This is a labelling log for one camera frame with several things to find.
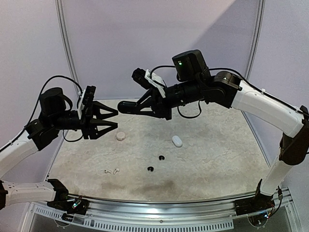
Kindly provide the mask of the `black oval charging case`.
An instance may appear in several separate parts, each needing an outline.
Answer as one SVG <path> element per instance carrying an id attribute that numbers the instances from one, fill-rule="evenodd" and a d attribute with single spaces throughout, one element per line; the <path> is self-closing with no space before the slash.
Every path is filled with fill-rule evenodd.
<path id="1" fill-rule="evenodd" d="M 122 114 L 133 114 L 137 111 L 136 102 L 131 101 L 121 101 L 117 105 L 117 109 Z"/>

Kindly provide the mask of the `white earbud charging case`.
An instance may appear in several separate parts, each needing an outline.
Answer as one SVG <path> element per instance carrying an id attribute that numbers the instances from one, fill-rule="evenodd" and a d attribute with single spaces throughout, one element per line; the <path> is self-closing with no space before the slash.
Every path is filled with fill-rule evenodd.
<path id="1" fill-rule="evenodd" d="M 172 137 L 172 142 L 173 142 L 173 144 L 174 144 L 176 147 L 181 147 L 181 146 L 183 145 L 182 140 L 181 140 L 180 137 L 177 136 L 177 135 L 174 135 L 174 136 Z"/>

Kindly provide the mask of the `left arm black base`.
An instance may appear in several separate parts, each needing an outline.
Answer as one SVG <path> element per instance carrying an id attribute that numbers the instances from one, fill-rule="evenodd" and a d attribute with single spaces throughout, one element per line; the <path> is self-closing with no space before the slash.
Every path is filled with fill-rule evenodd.
<path id="1" fill-rule="evenodd" d="M 89 204 L 89 200 L 83 198 L 82 196 L 67 197 L 64 200 L 47 202 L 47 206 L 51 208 L 65 211 L 67 214 L 79 215 L 86 215 Z"/>

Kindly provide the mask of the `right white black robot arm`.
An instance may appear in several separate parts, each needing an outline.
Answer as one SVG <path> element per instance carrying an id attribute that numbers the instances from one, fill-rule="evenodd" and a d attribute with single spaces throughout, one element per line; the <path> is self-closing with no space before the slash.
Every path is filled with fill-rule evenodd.
<path id="1" fill-rule="evenodd" d="M 204 101 L 250 113 L 280 129 L 280 152 L 249 203 L 254 211 L 261 210 L 291 168 L 305 159 L 309 148 L 306 107 L 297 109 L 284 103 L 254 87 L 231 69 L 219 68 L 216 75 L 211 75 L 201 51 L 197 49 L 175 55 L 172 61 L 178 84 L 171 87 L 167 87 L 154 70 L 138 68 L 133 72 L 133 80 L 146 89 L 135 104 L 134 113 L 169 120 L 172 108 Z"/>

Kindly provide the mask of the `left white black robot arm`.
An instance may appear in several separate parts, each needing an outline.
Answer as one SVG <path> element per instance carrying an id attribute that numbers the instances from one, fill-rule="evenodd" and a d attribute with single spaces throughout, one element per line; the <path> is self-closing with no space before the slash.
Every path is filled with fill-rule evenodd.
<path id="1" fill-rule="evenodd" d="M 4 176 L 25 158 L 45 149 L 59 132 L 81 131 L 83 139 L 96 140 L 116 129 L 116 122 L 108 121 L 118 111 L 94 100 L 95 86 L 87 86 L 78 101 L 77 110 L 64 95 L 62 88 L 54 87 L 39 95 L 41 112 L 15 138 L 0 149 L 0 175 Z M 57 179 L 40 183 L 0 182 L 0 207 L 16 203 L 46 201 L 67 210 L 72 205 L 69 191 Z"/>

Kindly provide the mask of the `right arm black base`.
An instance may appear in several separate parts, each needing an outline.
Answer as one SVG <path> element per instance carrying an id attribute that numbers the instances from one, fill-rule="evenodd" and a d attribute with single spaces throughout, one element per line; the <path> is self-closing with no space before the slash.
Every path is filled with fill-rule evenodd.
<path id="1" fill-rule="evenodd" d="M 234 201 L 236 215 L 246 215 L 272 208 L 275 205 L 273 196 L 258 194 L 253 197 Z"/>

